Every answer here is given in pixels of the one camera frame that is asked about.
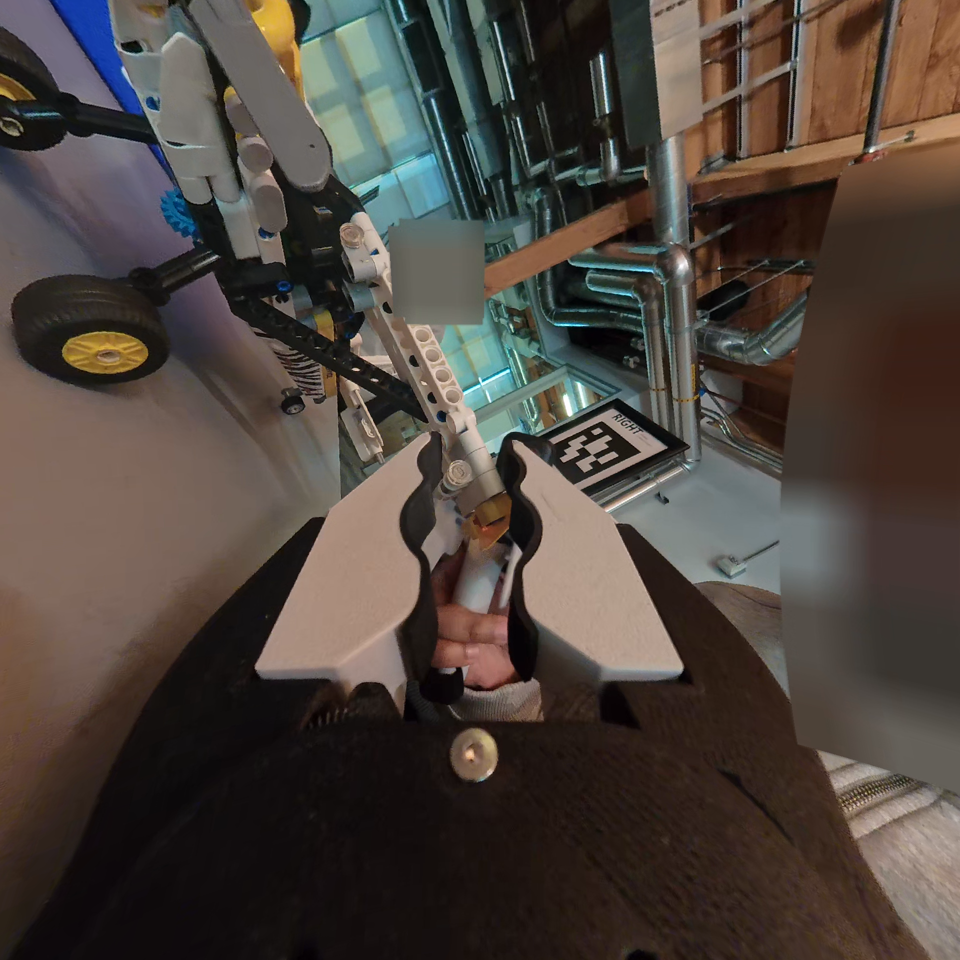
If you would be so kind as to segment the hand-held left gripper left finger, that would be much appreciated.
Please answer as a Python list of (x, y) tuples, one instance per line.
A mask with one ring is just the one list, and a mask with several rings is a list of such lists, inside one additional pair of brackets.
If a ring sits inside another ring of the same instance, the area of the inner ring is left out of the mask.
[(461, 544), (457, 512), (435, 500), (438, 434), (416, 438), (342, 498), (317, 538), (255, 664), (260, 679), (378, 683), (404, 711), (437, 642), (431, 574)]

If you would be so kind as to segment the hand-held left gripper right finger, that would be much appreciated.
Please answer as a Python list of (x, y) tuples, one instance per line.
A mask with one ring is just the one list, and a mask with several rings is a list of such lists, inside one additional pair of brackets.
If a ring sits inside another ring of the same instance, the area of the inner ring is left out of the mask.
[(666, 685), (684, 673), (618, 523), (551, 462), (550, 445), (510, 434), (497, 470), (510, 498), (510, 661), (536, 682), (540, 718), (591, 718), (614, 684)]

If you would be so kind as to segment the lego airplane model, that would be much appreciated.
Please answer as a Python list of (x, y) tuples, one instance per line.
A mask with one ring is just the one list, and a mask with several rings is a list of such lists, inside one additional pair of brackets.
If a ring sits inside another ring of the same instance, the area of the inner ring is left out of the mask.
[(293, 385), (281, 409), (323, 402), (337, 378), (342, 420), (383, 462), (378, 418), (396, 411), (438, 433), (440, 485), (486, 545), (511, 501), (477, 417), (429, 325), (395, 310), (391, 258), (364, 203), (333, 171), (306, 100), (306, 2), (108, 2), (114, 48), (140, 105), (128, 112), (60, 89), (41, 57), (2, 29), (2, 147), (40, 152), (67, 137), (155, 147), (175, 189), (168, 224), (193, 249), (107, 279), (65, 274), (11, 303), (32, 368), (82, 387), (146, 378), (171, 344), (160, 308), (213, 274), (231, 312), (266, 341)]

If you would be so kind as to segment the person's right hand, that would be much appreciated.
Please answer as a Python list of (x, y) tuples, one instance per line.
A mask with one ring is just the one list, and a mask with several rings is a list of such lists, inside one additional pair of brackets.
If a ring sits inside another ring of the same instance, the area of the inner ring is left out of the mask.
[(494, 691), (520, 680), (508, 650), (508, 618), (457, 604), (438, 607), (436, 669), (460, 668), (471, 690)]

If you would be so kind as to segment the framed marker poster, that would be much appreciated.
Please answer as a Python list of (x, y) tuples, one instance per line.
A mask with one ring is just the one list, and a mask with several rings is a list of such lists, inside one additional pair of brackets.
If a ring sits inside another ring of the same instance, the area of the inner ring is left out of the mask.
[(681, 438), (619, 398), (576, 414), (541, 437), (552, 446), (556, 469), (597, 502), (684, 462), (689, 450)]

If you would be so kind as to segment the person's grey hoodie torso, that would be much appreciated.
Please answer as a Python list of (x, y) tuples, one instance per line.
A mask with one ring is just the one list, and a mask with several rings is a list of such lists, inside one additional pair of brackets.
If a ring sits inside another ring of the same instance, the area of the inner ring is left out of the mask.
[[(789, 695), (778, 594), (736, 582), (698, 590), (749, 642)], [(930, 958), (959, 957), (959, 799), (904, 774), (820, 751), (851, 836)]]

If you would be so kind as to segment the blue plastic bin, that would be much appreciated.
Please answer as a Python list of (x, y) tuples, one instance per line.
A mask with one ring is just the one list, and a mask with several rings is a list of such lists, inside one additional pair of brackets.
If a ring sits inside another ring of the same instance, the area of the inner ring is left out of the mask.
[(142, 115), (142, 104), (124, 73), (115, 48), (109, 3), (52, 1), (51, 5), (119, 107), (126, 113)]

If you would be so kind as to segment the small grey wall box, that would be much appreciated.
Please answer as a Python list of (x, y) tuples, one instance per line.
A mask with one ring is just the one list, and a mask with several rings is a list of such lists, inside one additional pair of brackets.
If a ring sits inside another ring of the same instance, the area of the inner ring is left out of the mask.
[(778, 547), (780, 541), (764, 545), (763, 547), (752, 551), (750, 554), (742, 557), (734, 555), (724, 555), (714, 559), (714, 568), (729, 580), (737, 579), (749, 569), (751, 562), (773, 551)]

